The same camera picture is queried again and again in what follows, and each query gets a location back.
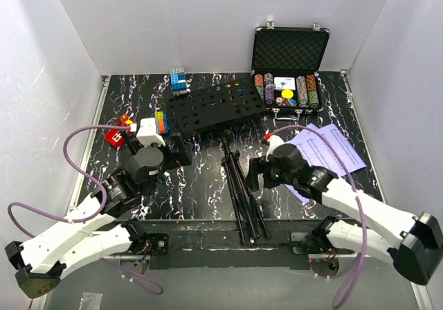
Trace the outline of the black tripod music stand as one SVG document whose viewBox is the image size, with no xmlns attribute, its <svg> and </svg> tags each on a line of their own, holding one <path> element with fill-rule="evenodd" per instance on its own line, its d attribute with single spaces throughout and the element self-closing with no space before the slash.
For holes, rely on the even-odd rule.
<svg viewBox="0 0 443 310">
<path fill-rule="evenodd" d="M 227 101 L 227 84 L 239 82 L 244 87 L 245 103 L 234 107 Z M 245 185 L 246 173 L 240 165 L 240 152 L 230 144 L 234 129 L 260 120 L 266 108 L 251 77 L 243 77 L 187 94 L 176 95 L 168 100 L 170 127 L 182 134 L 202 136 L 211 133 L 218 136 L 223 150 L 221 167 L 226 175 L 233 212 L 239 228 L 240 242 L 253 244 L 261 235 L 269 238 L 271 233 L 259 211 L 253 193 Z"/>
</svg>

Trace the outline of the sheet music page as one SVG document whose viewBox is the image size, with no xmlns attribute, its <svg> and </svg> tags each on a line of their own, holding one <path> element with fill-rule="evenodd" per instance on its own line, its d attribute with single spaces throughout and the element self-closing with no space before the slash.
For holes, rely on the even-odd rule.
<svg viewBox="0 0 443 310">
<path fill-rule="evenodd" d="M 305 149 L 304 143 L 300 141 L 296 141 L 294 138 L 292 140 L 288 140 L 287 143 L 293 144 L 296 146 L 296 148 L 300 151 L 302 157 L 307 161 L 308 166 L 312 166 L 312 160 L 309 157 L 309 152 Z M 307 197 L 304 197 L 297 191 L 294 186 L 292 185 L 285 185 L 286 189 L 290 191 L 294 196 L 298 198 L 298 200 L 303 204 L 304 206 L 309 203 L 309 199 Z"/>
<path fill-rule="evenodd" d="M 363 159 L 357 154 L 353 146 L 351 146 L 350 142 L 336 125 L 328 125 L 321 128 L 318 128 L 314 124 L 308 124 L 307 126 L 319 132 L 332 146 L 349 173 L 366 168 Z M 325 167 L 336 173 L 339 177 L 346 175 L 345 170 L 330 147 L 312 131 L 304 129 L 289 140 L 288 143 L 298 148 L 302 157 L 309 165 Z"/>
</svg>

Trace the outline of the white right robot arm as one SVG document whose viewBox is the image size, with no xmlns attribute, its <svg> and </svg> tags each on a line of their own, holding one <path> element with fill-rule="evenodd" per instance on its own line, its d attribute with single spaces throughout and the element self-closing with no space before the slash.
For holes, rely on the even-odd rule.
<svg viewBox="0 0 443 310">
<path fill-rule="evenodd" d="M 429 283 L 442 262 L 442 229 L 431 214 L 419 215 L 389 206 L 352 186 L 335 172 L 310 165 L 297 147 L 281 143 L 249 162 L 246 184 L 259 189 L 290 185 L 303 197 L 333 208 L 359 222 L 326 218 L 311 235 L 314 247 L 328 253 L 333 248 L 360 251 L 388 264 L 407 280 Z"/>
</svg>

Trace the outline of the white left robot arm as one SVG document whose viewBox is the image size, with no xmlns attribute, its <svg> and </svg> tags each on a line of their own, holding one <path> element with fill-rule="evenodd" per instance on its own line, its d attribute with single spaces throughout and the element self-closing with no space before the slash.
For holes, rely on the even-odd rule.
<svg viewBox="0 0 443 310">
<path fill-rule="evenodd" d="M 128 156 L 99 186 L 48 230 L 5 247 L 19 288 L 30 299 L 46 295 L 77 269 L 106 256 L 165 255 L 169 237 L 144 231 L 137 219 L 119 221 L 155 192 L 168 170 L 192 163 L 192 145 L 180 133 L 167 144 L 126 136 Z"/>
</svg>

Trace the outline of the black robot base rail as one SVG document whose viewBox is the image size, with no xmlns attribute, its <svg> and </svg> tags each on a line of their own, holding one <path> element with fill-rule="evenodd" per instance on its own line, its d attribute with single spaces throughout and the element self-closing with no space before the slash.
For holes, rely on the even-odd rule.
<svg viewBox="0 0 443 310">
<path fill-rule="evenodd" d="M 269 237 L 242 243 L 234 220 L 145 220 L 138 228 L 151 251 L 116 253 L 114 259 L 144 260 L 151 270 L 172 268 L 283 267 L 307 270 L 314 260 L 335 264 L 347 250 L 322 251 L 308 240 L 318 220 L 267 219 Z"/>
</svg>

